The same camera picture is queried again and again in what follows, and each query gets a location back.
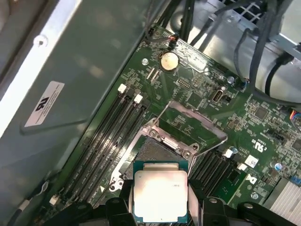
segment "wire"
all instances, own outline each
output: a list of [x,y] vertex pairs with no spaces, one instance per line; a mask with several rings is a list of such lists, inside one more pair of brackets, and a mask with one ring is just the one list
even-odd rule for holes
[[273,77],[276,74],[276,72],[278,71],[278,69],[281,67],[281,65],[282,64],[275,64],[275,66],[272,68],[272,70],[269,72],[269,74],[267,76],[264,92],[269,96],[270,96],[270,90],[271,90],[271,84],[272,84]]
[[268,11],[265,14],[263,27],[262,27],[262,30],[258,37],[256,47],[254,50],[254,54],[252,57],[252,61],[251,61],[251,66],[250,66],[250,75],[249,75],[250,89],[255,97],[260,98],[263,101],[275,103],[278,105],[284,105],[284,106],[291,106],[291,107],[299,106],[300,107],[301,103],[289,102],[289,101],[272,98],[272,97],[266,95],[261,90],[257,89],[255,86],[263,50],[265,48],[266,42],[269,39],[270,30],[271,30],[271,27],[272,27],[272,24],[274,22],[274,18],[275,18],[276,12],[277,12],[277,0],[267,0],[267,3],[268,3]]
[[150,1],[150,6],[146,12],[146,21],[145,21],[145,26],[144,26],[144,31],[145,31],[145,36],[146,36],[146,40],[148,42],[164,42],[164,41],[168,41],[171,39],[171,37],[166,37],[166,38],[159,38],[159,39],[153,39],[150,34],[149,34],[149,30],[151,27],[151,12],[152,12],[152,8],[153,8],[153,4],[154,4],[154,0]]
[[249,33],[251,33],[251,30],[249,28],[246,28],[234,50],[234,66],[237,71],[237,75],[239,76],[242,82],[246,82],[246,78],[242,75],[241,70],[239,68],[239,49],[246,40]]
[[[251,4],[253,2],[257,2],[259,0],[240,0],[240,1],[237,1],[237,2],[234,2],[230,5],[227,5],[219,10],[217,10],[214,15],[215,16],[218,16],[226,11],[229,11],[229,10],[233,10],[233,9],[237,9],[239,7],[242,7],[244,5],[248,5],[248,4]],[[202,37],[203,35],[207,32],[207,30],[210,28],[212,22],[214,21],[213,18],[208,18],[204,24],[204,26],[202,27],[201,31],[197,34],[197,36],[193,39],[193,41],[190,43],[190,45],[194,46]],[[206,39],[209,39],[211,40],[212,36],[214,34],[208,34],[206,36]]]
[[185,9],[182,18],[181,28],[180,28],[180,38],[186,42],[188,41],[189,33],[192,26],[194,3],[195,0],[186,0],[185,3]]
[[293,120],[295,120],[297,117],[300,117],[301,116],[301,113],[297,113],[293,116]]
[[162,27],[166,28],[166,26],[168,25],[169,20],[171,19],[172,15],[174,14],[174,12],[177,9],[180,2],[181,2],[181,0],[172,0],[172,1],[170,1],[168,7],[165,9],[165,11],[161,15],[161,17],[160,17],[160,19],[158,20],[157,23],[160,25],[163,22]]
[[205,22],[204,26],[202,27],[201,31],[196,35],[196,37],[191,41],[190,45],[194,46],[202,37],[203,35],[206,33],[206,31],[209,29],[209,27],[212,24],[212,20],[209,19]]
[[292,111],[291,115],[290,115],[290,120],[293,119],[293,116],[296,114],[297,112],[295,110]]

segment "label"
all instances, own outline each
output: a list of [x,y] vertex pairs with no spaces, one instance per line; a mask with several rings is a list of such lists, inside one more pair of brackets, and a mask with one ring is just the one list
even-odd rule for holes
[[258,139],[257,141],[256,140],[252,140],[252,143],[255,144],[254,148],[259,151],[259,152],[263,152],[263,151],[266,151],[267,148],[266,148],[266,143],[264,143],[263,141],[261,141],[260,139]]
[[29,116],[25,127],[37,126],[43,123],[64,85],[64,83],[57,81],[51,81],[49,83],[32,114]]
[[247,164],[249,167],[254,168],[256,166],[256,164],[258,163],[258,159],[256,159],[255,157],[249,155],[245,161],[245,164]]

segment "capacitor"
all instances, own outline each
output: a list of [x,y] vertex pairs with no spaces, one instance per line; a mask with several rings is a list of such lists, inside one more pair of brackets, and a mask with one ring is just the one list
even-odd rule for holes
[[229,76],[229,77],[227,78],[227,82],[228,82],[229,84],[233,84],[234,81],[235,81],[235,78],[234,78],[233,76]]
[[237,154],[238,153],[238,149],[234,146],[229,147],[229,149],[233,152],[233,154]]
[[160,64],[164,71],[172,72],[179,65],[179,57],[173,52],[164,53],[161,57]]
[[282,170],[282,164],[276,161],[271,161],[269,164],[271,168],[274,168],[276,171],[281,171]]

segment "chip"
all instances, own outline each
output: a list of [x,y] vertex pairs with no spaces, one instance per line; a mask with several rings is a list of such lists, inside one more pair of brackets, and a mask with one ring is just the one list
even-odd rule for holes
[[255,113],[255,116],[257,118],[259,118],[260,120],[263,120],[267,114],[268,114],[267,109],[265,109],[263,107],[259,107]]
[[300,151],[301,150],[301,140],[300,139],[297,139],[293,145],[292,145],[292,148],[297,150],[297,151]]
[[230,122],[228,123],[228,127],[229,127],[230,129],[233,129],[235,126],[236,126],[236,124],[235,124],[234,122],[232,122],[232,121],[230,121]]

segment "dimm slot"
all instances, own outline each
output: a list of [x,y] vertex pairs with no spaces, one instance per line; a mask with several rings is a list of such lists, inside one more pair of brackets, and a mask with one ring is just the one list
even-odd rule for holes
[[201,163],[198,165],[197,169],[194,171],[192,178],[193,179],[197,179],[198,175],[201,173],[201,171],[203,170],[203,168],[206,166],[207,161],[209,160],[210,156],[211,156],[211,152],[207,153],[203,160],[201,161]]
[[124,110],[127,108],[127,105],[130,101],[129,97],[125,98],[125,101],[122,103],[122,106],[116,110],[115,115],[112,115],[112,119],[110,118],[110,120],[108,120],[104,126],[105,132],[103,133],[103,135],[101,135],[101,140],[99,141],[98,145],[96,146],[96,148],[93,150],[93,154],[91,155],[91,157],[89,158],[88,162],[84,165],[81,165],[81,171],[80,174],[78,176],[78,180],[76,180],[75,183],[73,183],[73,185],[70,187],[69,191],[72,191],[72,196],[74,196],[74,191],[77,190],[78,186],[80,186],[80,184],[82,183],[82,181],[84,180],[84,178],[86,177],[86,175],[89,173],[89,171],[91,170],[91,164],[93,163],[93,161],[95,160],[95,157],[97,156],[98,153],[98,147],[100,145],[103,144],[103,141],[105,141],[107,139],[107,136],[110,135],[111,131],[113,130],[113,127],[115,126],[115,124],[117,124],[117,120],[116,117],[120,116],[120,114],[122,114],[124,112]]
[[69,179],[65,183],[65,187],[66,187],[66,189],[64,191],[65,194],[69,191],[69,189],[67,188],[68,185],[70,185],[72,183],[72,181],[76,180],[76,178],[79,175],[79,171],[80,171],[82,165],[85,164],[85,162],[87,161],[87,159],[89,159],[89,156],[92,154],[92,151],[88,151],[89,148],[90,148],[90,146],[91,146],[91,144],[95,142],[96,138],[99,135],[99,132],[103,129],[103,127],[105,126],[106,122],[112,116],[113,112],[115,111],[115,109],[117,108],[117,106],[120,104],[122,98],[123,98],[123,94],[122,95],[118,95],[117,98],[114,100],[111,108],[106,113],[106,115],[105,115],[102,123],[97,127],[96,132],[94,133],[93,137],[89,140],[88,145],[85,147],[85,149],[82,152],[82,155],[77,160],[77,162],[75,164],[75,167],[73,168],[73,170],[71,172],[71,176],[69,177]]
[[[129,119],[129,117],[131,116],[133,110],[135,109],[135,106],[133,104],[130,105],[129,108],[126,109],[126,112],[122,115],[121,119],[123,120],[123,122],[121,123],[121,125],[119,126],[119,129],[117,131],[117,133],[114,135],[112,142],[115,143],[118,139],[118,137],[120,136],[122,130],[124,129],[125,124],[127,123],[127,120]],[[106,156],[108,153],[107,148],[105,148],[103,150],[103,152],[105,152],[105,154],[103,154],[103,156]],[[93,178],[95,177],[97,172],[97,169],[99,169],[100,165],[103,163],[103,158],[100,159],[100,161],[98,161],[98,163],[96,164],[96,166],[94,166],[91,170],[91,173],[89,173],[89,176],[87,177],[85,183],[81,183],[79,188],[77,190],[75,190],[74,194],[80,194],[82,193],[82,191],[84,190],[84,188],[86,187],[86,185],[89,185],[93,182]]]
[[214,169],[216,169],[219,161],[220,161],[220,158],[218,156],[215,156],[215,158],[210,163],[210,167],[203,175],[202,184],[203,184],[204,188],[206,188],[206,185],[208,184],[208,181],[209,181],[211,175],[213,174]]
[[120,153],[121,149],[123,148],[123,146],[125,145],[126,141],[127,141],[127,138],[133,133],[133,131],[135,130],[136,126],[137,126],[137,123],[139,122],[139,120],[141,119],[141,117],[143,116],[144,112],[145,112],[145,108],[141,108],[140,112],[138,113],[138,115],[135,117],[135,121],[132,123],[130,129],[128,130],[128,132],[124,135],[122,141],[118,144],[118,147],[116,147],[115,149],[115,153],[114,153],[114,156],[111,158],[111,160],[109,162],[107,162],[104,170],[102,171],[102,174],[100,175],[100,177],[97,179],[97,182],[94,183],[93,185],[93,188],[91,189],[91,192],[87,195],[85,195],[83,197],[83,200],[86,199],[87,197],[87,200],[90,201],[92,196],[94,195],[94,193],[96,192],[96,189],[99,185],[99,183],[101,182],[102,180],[102,177],[103,175],[106,173],[106,171],[108,170],[108,168],[110,167],[111,165],[111,162],[112,162],[112,159],[116,159],[118,154]]

